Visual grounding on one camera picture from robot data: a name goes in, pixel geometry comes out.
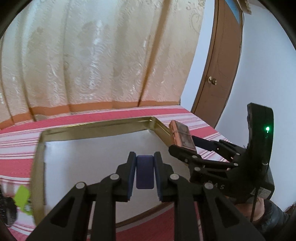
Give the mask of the right hand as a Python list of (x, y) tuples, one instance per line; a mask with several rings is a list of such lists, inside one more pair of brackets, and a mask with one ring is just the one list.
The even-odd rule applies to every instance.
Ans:
[(257, 197), (252, 224), (266, 240), (278, 236), (289, 218), (290, 215), (271, 200)]

